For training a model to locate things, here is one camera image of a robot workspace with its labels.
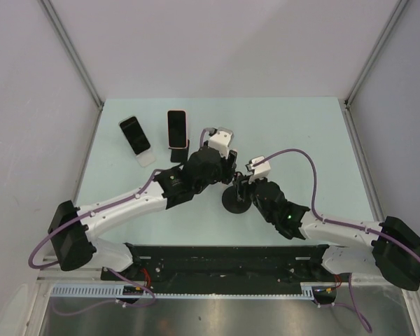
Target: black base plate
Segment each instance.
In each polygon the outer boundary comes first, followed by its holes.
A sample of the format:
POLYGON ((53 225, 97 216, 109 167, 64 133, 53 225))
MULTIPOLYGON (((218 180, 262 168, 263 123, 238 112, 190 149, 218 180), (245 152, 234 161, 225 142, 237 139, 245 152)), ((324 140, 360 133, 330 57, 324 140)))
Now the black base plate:
MULTIPOLYGON (((317 262, 327 247, 133 246, 129 249, 133 255, 140 256, 137 267, 148 270, 156 293, 280 295, 301 294, 301 282, 334 281, 333 275, 317 262)), ((140 284, 145 279, 137 270, 122 274, 140 284)), ((103 271, 101 280, 118 279, 103 271)))
POLYGON ((251 200, 240 202, 237 198, 237 190, 232 185, 223 192, 223 206, 232 214, 243 214, 248 211, 252 205, 251 200))

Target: phone screen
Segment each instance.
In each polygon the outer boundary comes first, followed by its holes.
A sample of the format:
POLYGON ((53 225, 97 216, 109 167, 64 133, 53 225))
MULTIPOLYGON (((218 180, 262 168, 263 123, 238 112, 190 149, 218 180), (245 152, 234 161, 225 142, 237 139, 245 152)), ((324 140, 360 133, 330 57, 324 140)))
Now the phone screen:
POLYGON ((120 128, 129 141, 135 155, 138 155, 151 147, 139 121, 134 116, 120 122, 120 128))
POLYGON ((168 111, 168 142, 170 148, 187 148, 187 116, 185 111, 168 111))

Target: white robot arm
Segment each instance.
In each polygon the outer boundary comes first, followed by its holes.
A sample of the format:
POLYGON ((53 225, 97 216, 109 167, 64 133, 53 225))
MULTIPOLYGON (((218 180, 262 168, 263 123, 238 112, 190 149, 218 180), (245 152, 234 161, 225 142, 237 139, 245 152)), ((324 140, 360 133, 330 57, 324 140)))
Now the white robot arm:
POLYGON ((232 139, 230 130, 215 129, 207 143, 184 165, 154 171, 140 188, 79 208, 71 201, 60 204, 48 232, 61 269, 69 271, 88 265, 125 271, 136 258, 133 246, 100 239, 104 232, 129 218, 188 202, 210 184, 232 182, 223 193, 223 205, 228 211, 240 214, 253 203, 263 218, 288 239, 334 243, 319 249, 323 255, 317 262, 325 271, 383 275, 400 288, 418 289, 420 237, 406 224, 392 217, 383 223, 336 219, 318 215, 314 204, 310 210, 289 202, 280 187, 267 180, 270 164, 264 157, 256 157, 247 165, 249 175, 235 172, 237 153, 230 150, 232 139), (409 252, 401 249, 402 244, 409 252))

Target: white wall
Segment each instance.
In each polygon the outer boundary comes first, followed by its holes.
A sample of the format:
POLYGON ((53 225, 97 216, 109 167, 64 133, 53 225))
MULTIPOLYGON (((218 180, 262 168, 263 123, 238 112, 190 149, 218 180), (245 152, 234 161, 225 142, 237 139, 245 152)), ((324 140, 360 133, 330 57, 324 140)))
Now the white wall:
POLYGON ((420 0, 410 4, 352 113, 385 213, 420 235, 420 0))
POLYGON ((105 98, 345 98, 398 0, 53 0, 105 98))
POLYGON ((0 0, 0 312, 73 196, 97 110, 35 0, 0 0))

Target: black round base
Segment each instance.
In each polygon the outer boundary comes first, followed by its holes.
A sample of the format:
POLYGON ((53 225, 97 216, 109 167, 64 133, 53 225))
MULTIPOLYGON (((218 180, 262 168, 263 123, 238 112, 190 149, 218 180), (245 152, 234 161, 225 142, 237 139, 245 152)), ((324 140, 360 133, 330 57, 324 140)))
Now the black round base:
POLYGON ((237 191, 232 185, 223 192, 223 206, 232 214, 242 214, 249 210, 252 205, 251 200, 239 202, 237 199, 237 191))

